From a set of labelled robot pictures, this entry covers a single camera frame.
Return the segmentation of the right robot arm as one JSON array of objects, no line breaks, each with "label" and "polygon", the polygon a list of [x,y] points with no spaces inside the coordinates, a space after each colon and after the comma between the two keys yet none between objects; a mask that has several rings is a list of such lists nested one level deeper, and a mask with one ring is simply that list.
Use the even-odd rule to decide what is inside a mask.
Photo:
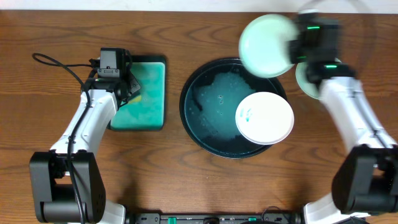
[{"label": "right robot arm", "polygon": [[348,155],[331,192],[306,204],[293,223],[364,223],[397,212],[397,142],[370,107],[362,83],[338,56],[339,22],[315,10],[297,14],[298,34],[289,43],[301,89],[328,110]]}]

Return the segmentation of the green and yellow sponge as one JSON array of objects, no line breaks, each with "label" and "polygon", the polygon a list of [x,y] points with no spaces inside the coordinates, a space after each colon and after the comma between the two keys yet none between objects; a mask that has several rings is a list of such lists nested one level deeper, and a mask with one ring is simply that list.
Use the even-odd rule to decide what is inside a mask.
[{"label": "green and yellow sponge", "polygon": [[135,96],[134,98],[132,98],[131,100],[128,101],[128,104],[134,104],[134,103],[139,103],[142,101],[142,95],[138,94],[137,96]]}]

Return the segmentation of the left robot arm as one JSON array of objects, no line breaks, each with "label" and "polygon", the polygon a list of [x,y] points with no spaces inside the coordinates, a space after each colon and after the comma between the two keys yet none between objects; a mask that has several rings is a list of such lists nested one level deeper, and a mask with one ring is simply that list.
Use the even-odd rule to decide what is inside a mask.
[{"label": "left robot arm", "polygon": [[29,171],[35,216],[42,223],[131,223],[126,207],[106,198],[96,162],[105,130],[139,91],[126,49],[102,48],[81,86],[80,103],[61,138],[35,152]]}]

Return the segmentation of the mint green plate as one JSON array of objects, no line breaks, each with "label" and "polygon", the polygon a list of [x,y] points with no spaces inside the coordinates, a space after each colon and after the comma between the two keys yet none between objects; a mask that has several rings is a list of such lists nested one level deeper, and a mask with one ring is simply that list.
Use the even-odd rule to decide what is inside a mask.
[{"label": "mint green plate", "polygon": [[316,84],[310,83],[307,79],[308,64],[305,62],[299,63],[296,68],[295,76],[296,81],[301,90],[311,98],[320,100],[325,105],[336,105],[339,101],[344,101],[349,97],[347,89],[341,86],[339,83],[332,83],[331,86],[324,86],[324,89],[320,93]]},{"label": "mint green plate", "polygon": [[245,69],[259,78],[274,78],[293,67],[289,44],[298,29],[288,17],[267,14],[250,22],[239,39],[239,58]]}]

